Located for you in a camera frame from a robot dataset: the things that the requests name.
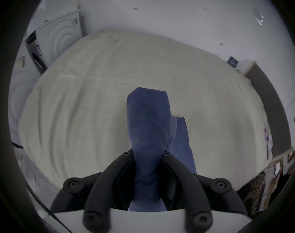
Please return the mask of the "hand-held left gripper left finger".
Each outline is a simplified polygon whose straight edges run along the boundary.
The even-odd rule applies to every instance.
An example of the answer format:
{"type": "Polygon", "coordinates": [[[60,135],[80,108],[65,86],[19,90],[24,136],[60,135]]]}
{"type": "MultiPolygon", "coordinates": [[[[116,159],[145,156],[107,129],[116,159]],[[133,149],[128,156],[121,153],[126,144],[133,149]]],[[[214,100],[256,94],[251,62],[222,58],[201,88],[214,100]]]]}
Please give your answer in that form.
{"type": "Polygon", "coordinates": [[[127,210],[134,197],[134,152],[122,153],[103,172],[63,183],[52,202],[52,213],[83,209],[83,225],[90,232],[108,232],[110,209],[127,210]]]}

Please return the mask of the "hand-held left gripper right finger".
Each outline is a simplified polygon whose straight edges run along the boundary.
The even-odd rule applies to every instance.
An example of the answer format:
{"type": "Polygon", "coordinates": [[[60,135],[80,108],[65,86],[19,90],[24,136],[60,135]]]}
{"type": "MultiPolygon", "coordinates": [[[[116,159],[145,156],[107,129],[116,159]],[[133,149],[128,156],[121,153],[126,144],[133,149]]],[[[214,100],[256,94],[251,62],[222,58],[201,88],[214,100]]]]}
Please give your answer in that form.
{"type": "Polygon", "coordinates": [[[213,225],[213,210],[247,215],[230,181],[194,174],[167,151],[161,157],[161,200],[168,211],[185,210],[184,228],[189,233],[207,232],[213,225]]]}

